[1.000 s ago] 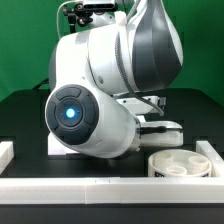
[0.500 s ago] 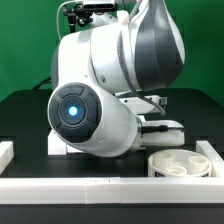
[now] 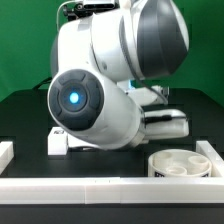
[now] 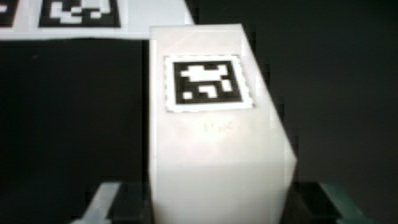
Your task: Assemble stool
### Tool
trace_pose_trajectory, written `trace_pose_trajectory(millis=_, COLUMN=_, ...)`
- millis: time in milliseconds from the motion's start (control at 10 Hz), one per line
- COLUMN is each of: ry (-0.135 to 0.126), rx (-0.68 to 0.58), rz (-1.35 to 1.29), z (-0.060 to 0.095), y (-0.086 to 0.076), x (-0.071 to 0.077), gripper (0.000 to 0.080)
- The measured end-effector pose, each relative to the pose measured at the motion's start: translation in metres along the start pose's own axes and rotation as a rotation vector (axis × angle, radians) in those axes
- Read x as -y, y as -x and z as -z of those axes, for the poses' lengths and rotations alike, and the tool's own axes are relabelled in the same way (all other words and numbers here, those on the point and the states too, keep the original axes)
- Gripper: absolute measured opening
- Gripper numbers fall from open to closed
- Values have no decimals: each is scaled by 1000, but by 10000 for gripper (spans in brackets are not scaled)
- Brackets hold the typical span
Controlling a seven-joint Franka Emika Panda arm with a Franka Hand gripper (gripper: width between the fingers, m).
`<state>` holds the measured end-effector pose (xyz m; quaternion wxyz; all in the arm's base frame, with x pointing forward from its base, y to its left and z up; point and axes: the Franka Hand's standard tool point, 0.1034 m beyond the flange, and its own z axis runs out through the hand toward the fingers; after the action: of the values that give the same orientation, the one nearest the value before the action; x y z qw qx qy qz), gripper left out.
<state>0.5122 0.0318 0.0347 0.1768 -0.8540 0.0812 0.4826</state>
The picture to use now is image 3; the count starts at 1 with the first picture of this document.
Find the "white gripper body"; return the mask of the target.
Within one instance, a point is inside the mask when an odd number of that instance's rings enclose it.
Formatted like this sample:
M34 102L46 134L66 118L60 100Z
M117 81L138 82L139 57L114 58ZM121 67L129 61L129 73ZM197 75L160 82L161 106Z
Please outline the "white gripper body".
M177 109L146 112L144 123L147 140L182 138L189 134L187 115Z

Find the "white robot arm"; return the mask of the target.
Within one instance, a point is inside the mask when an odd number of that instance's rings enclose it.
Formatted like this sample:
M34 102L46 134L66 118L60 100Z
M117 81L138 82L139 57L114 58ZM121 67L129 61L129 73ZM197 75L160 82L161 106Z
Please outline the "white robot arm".
M173 74L189 49L173 0L74 0L52 47L48 108L82 146L114 150L185 137L186 115L165 108L163 88L130 81Z

